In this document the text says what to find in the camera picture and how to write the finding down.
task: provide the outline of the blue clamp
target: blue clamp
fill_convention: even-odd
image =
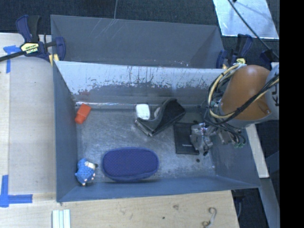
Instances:
[[[18,33],[22,35],[24,38],[24,42],[34,42],[38,43],[39,45],[39,52],[38,53],[29,53],[24,54],[27,57],[39,57],[41,59],[49,61],[49,55],[48,52],[48,46],[57,46],[57,54],[60,60],[63,60],[66,55],[66,46],[63,37],[56,37],[55,42],[53,44],[46,43],[46,41],[43,43],[39,41],[39,36],[37,34],[37,24],[40,20],[40,16],[28,16],[23,15],[22,17],[18,18],[16,20],[16,27],[18,30]]]
[[[231,49],[229,55],[226,50],[221,50],[216,62],[216,68],[222,68],[224,60],[227,60],[228,67],[232,66],[238,58],[243,58],[247,52],[251,49],[253,39],[250,35],[237,35],[236,49]]]

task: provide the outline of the bin floor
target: bin floor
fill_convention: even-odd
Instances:
[[[195,114],[193,108],[185,109],[181,122],[197,120],[200,114]],[[134,121],[133,109],[92,109],[87,120],[77,125],[78,159],[87,158],[99,165],[95,181],[112,181],[101,170],[102,157],[106,151],[121,147],[144,147],[156,152],[160,165],[149,180],[215,175],[210,152],[206,156],[202,152],[199,155],[175,153],[173,126],[148,137]]]

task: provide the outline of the wire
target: wire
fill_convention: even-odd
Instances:
[[[239,11],[235,8],[235,6],[232,4],[232,2],[230,0],[228,0],[228,2],[230,3],[231,7],[234,9],[234,11],[237,13],[237,15],[241,18],[241,20],[244,22],[244,24],[248,27],[248,29],[251,30],[251,32],[256,36],[256,38],[268,49],[271,50],[273,55],[279,60],[279,56],[273,52],[273,50],[265,43],[262,41],[262,39],[258,36],[258,34],[248,25],[248,23],[244,20],[244,18],[241,16],[241,14],[239,13]]]

